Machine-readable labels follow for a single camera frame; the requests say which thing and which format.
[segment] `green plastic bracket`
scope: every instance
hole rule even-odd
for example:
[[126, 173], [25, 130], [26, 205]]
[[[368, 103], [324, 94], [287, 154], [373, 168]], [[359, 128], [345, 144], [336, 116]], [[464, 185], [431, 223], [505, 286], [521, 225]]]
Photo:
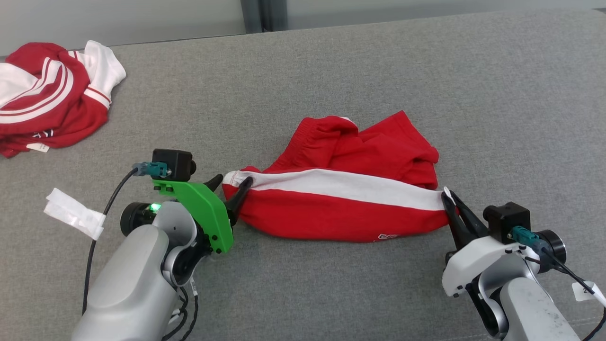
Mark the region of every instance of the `green plastic bracket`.
[[228, 252], [233, 245], [233, 232], [225, 204], [206, 185], [184, 181], [152, 179], [161, 195], [175, 197], [208, 234], [217, 253]]

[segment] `printed logo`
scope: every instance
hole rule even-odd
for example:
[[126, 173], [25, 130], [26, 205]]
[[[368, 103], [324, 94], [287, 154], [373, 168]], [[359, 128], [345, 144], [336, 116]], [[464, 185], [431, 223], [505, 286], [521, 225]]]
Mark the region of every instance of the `printed logo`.
[[42, 138], [42, 137], [53, 137], [55, 131], [53, 129], [47, 129], [42, 131], [41, 133], [35, 133], [32, 137], [34, 138]]
[[379, 239], [392, 239], [399, 236], [399, 234], [379, 234]]

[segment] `cable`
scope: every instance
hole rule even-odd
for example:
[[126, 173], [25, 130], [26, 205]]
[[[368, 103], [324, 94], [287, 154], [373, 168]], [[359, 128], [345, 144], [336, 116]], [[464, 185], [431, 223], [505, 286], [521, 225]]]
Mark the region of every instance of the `cable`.
[[196, 324], [196, 320], [198, 319], [198, 295], [195, 295], [193, 298], [194, 298], [193, 319], [191, 320], [189, 329], [185, 332], [185, 334], [183, 334], [183, 337], [181, 337], [181, 339], [179, 341], [185, 341], [185, 339], [187, 339], [189, 334], [191, 334], [191, 331], [193, 331], [193, 327]]
[[181, 328], [183, 328], [183, 326], [185, 325], [185, 321], [187, 320], [187, 310], [186, 310], [186, 308], [187, 308], [187, 302], [189, 301], [189, 297], [187, 297], [187, 292], [185, 291], [185, 289], [183, 287], [180, 287], [179, 289], [181, 289], [181, 292], [183, 293], [183, 296], [185, 296], [184, 299], [181, 299], [181, 301], [183, 302], [183, 304], [181, 305], [181, 311], [183, 312], [183, 318], [181, 319], [181, 322], [179, 322], [178, 326], [176, 326], [170, 333], [166, 334], [162, 338], [162, 341], [167, 341], [168, 339], [170, 339], [171, 337], [173, 337], [176, 333], [178, 333], [181, 330]]
[[602, 329], [602, 326], [604, 326], [604, 323], [606, 322], [606, 308], [604, 308], [604, 312], [602, 313], [602, 319], [600, 320], [600, 322], [598, 323], [598, 325], [593, 328], [593, 330], [591, 331], [591, 333], [589, 333], [588, 336], [586, 336], [583, 341], [589, 341], [591, 340], [592, 337], [594, 337], [598, 331], [600, 331], [600, 329]]
[[549, 258], [551, 258], [554, 262], [556, 262], [560, 268], [562, 268], [570, 277], [574, 278], [575, 281], [579, 282], [579, 284], [585, 288], [585, 290], [587, 290], [587, 292], [589, 292], [591, 295], [595, 295], [595, 291], [591, 290], [591, 288], [585, 284], [585, 281], [583, 281], [582, 278], [580, 278], [579, 276], [577, 276], [574, 272], [572, 272], [571, 269], [568, 269], [567, 266], [564, 265], [564, 263], [562, 263], [556, 256], [554, 256], [549, 250], [547, 250], [547, 248], [542, 248], [541, 249], [546, 255], [549, 256]]
[[[120, 181], [120, 183], [114, 190], [114, 193], [112, 194], [109, 201], [107, 202], [107, 205], [105, 206], [105, 209], [103, 210], [103, 215], [107, 215], [107, 213], [110, 211], [110, 208], [112, 207], [114, 200], [116, 200], [116, 196], [118, 195], [118, 192], [120, 192], [120, 189], [124, 186], [124, 183], [126, 183], [126, 181], [130, 177], [132, 177], [133, 174], [135, 174], [135, 173], [137, 173], [137, 168], [131, 169], [130, 172], [128, 172], [128, 174], [122, 179], [122, 181]], [[93, 254], [95, 253], [96, 244], [97, 244], [96, 240], [91, 241], [90, 249], [88, 250], [88, 261], [86, 262], [86, 275], [84, 277], [84, 298], [82, 299], [82, 315], [84, 315], [84, 313], [86, 312], [86, 306], [88, 303], [87, 297], [88, 297], [88, 284], [90, 283], [90, 268], [93, 265]]]
[[549, 292], [547, 292], [547, 290], [545, 290], [545, 288], [543, 288], [543, 286], [539, 283], [539, 280], [536, 279], [536, 276], [534, 276], [534, 272], [532, 271], [532, 269], [530, 268], [530, 265], [528, 265], [528, 262], [526, 262], [526, 258], [529, 258], [528, 260], [530, 260], [531, 262], [536, 261], [536, 263], [541, 264], [539, 261], [537, 261], [534, 258], [530, 258], [530, 257], [524, 257], [524, 264], [526, 264], [526, 267], [528, 268], [528, 271], [530, 272], [530, 274], [532, 275], [532, 278], [534, 279], [534, 282], [541, 288], [543, 289], [543, 291], [546, 293], [547, 297], [549, 297], [549, 299], [553, 302], [553, 298], [551, 297], [551, 295], [549, 294]]

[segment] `gray couch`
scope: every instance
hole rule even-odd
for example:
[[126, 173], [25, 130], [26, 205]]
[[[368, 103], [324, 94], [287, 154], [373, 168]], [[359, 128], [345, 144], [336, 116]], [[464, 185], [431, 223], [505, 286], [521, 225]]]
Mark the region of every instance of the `gray couch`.
[[[535, 228], [565, 240], [570, 267], [606, 285], [603, 13], [447, 16], [113, 50], [128, 77], [104, 127], [73, 147], [0, 160], [0, 340], [67, 340], [78, 322], [90, 240], [42, 213], [54, 187], [102, 210], [157, 147], [193, 152], [195, 181], [266, 167], [306, 116], [367, 127], [405, 110], [440, 152], [442, 186], [478, 214], [510, 200], [528, 207]], [[126, 184], [92, 280], [124, 239], [122, 208], [158, 199], [149, 180]], [[243, 223], [234, 233], [231, 252], [196, 270], [190, 340], [487, 338], [470, 299], [441, 288], [448, 228], [361, 245], [278, 239]], [[602, 310], [575, 302], [569, 277], [539, 280], [581, 337], [594, 328]]]

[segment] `connector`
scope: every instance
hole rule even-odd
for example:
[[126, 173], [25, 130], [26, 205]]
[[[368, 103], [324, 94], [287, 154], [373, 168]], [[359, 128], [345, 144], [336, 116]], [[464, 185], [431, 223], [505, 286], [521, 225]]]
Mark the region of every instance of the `connector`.
[[530, 247], [539, 255], [539, 257], [541, 257], [541, 259], [543, 259], [543, 256], [545, 255], [543, 249], [551, 249], [549, 243], [541, 239], [538, 234], [525, 229], [522, 226], [516, 226], [511, 230], [511, 239]]
[[133, 174], [136, 177], [150, 175], [152, 177], [165, 178], [170, 175], [171, 171], [164, 162], [139, 162], [133, 165], [137, 168], [137, 172]]

